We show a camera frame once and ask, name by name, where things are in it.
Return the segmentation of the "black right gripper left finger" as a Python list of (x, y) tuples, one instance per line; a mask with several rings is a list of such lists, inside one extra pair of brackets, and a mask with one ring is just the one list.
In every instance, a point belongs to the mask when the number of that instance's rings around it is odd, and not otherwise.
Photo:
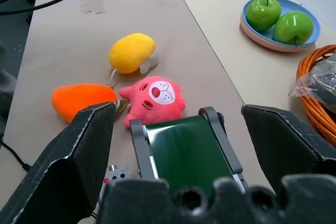
[(1, 210), (1, 223), (78, 223), (96, 207), (116, 105), (89, 106), (43, 150)]

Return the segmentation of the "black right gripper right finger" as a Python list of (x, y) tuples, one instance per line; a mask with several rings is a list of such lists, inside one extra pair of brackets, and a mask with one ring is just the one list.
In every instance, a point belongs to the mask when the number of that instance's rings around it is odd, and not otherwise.
[(259, 165), (275, 191), (292, 174), (335, 175), (335, 147), (295, 113), (245, 104), (244, 117)]

